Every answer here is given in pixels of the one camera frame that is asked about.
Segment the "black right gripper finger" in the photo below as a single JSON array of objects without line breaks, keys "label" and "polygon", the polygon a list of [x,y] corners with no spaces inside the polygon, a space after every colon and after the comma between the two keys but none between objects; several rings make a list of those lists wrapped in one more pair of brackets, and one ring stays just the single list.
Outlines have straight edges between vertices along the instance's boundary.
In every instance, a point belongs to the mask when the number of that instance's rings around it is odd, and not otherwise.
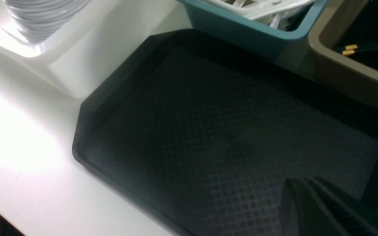
[{"label": "black right gripper finger", "polygon": [[284,181],[283,236],[378,236],[378,212],[320,177]]}]

